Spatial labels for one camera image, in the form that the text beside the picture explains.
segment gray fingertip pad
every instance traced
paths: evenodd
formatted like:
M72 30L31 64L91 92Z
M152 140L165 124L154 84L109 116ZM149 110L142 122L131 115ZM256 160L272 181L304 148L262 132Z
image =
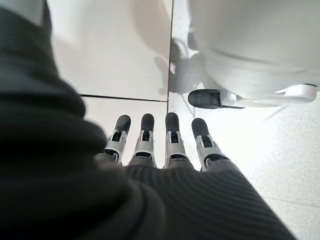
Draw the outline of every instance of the gray fingertip pad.
M209 135L208 126L207 126L205 120L203 120L202 118L194 119L192 121L191 126L192 126L194 139L196 139L197 136L199 136L199 135L201 135L201 136Z
M166 132L176 133L179 131L179 118L174 112L169 112L165 116L165 130Z
M122 115L116 121L114 129L116 129L119 133L121 133L122 131L125 131L126 134L128 134L130 125L131 125L131 118L128 115Z
M148 133L149 131L154 131L155 127L155 118L150 113L146 113L143 115L141 119L141 131L144 130L145 133Z

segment ribbed fabric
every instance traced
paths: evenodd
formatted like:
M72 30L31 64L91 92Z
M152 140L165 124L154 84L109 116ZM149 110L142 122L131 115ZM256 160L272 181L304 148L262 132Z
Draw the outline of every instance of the ribbed fabric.
M240 172L129 166L126 173L159 194L169 216L167 236L208 240L294 239Z

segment black knit fabric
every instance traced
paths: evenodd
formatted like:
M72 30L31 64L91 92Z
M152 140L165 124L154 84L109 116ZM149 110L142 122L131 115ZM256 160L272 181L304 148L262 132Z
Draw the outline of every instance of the black knit fabric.
M99 168L106 137L59 78L44 16L0 8L1 240L294 239L241 173Z
M126 172L159 194L169 239L293 239L240 172L147 166Z

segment tile grout line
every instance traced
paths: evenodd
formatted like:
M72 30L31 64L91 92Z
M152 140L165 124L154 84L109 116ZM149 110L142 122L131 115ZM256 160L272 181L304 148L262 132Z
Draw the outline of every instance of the tile grout line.
M81 95L81 97L98 98L98 99L136 100L136 101L148 101L148 102L158 102L158 103L167 103L167 102L168 102L168 101L164 101L164 100L153 100L153 99L143 99L143 98L117 97L117 96L102 96L102 95L89 95L89 94L80 94L80 95Z
M168 90L166 96L166 113L169 112L169 81L170 81L170 58L171 58L171 39L172 39L172 26L174 22L174 3L175 0L172 0L172 7L171 7L171 28L170 28L170 42L169 42L169 68L168 68Z
M283 199L278 199L278 198L274 198L274 197L269 197L269 196L261 196L263 199L271 199L271 200L278 200L284 203L289 203L289 204L298 204L298 205L303 205L306 207L312 207L312 208L316 208L319 209L320 206L317 205L312 205L312 204L306 204L306 203L300 203L300 202L295 202L295 201L288 201L288 200L283 200Z

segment black rubber pad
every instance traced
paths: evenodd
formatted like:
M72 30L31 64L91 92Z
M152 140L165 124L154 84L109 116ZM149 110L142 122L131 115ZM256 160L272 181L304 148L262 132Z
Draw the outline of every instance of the black rubber pad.
M202 118L196 118L192 121L192 131L194 139L197 138L197 136L207 136L209 133L208 126Z
M171 131L171 133L179 131L179 118L174 112L169 112L165 116L165 130L166 133L169 131Z
M198 89L189 93L188 102L201 109L219 109L220 91L217 89Z
M149 131L154 131L155 127L155 118L150 113L143 115L141 119L141 130L144 130L145 133Z
M122 115L116 121L114 129L116 129L117 132L119 132L119 133L121 133L122 131L125 131L126 134L128 134L129 129L130 129L130 125L131 125L130 117L128 115Z

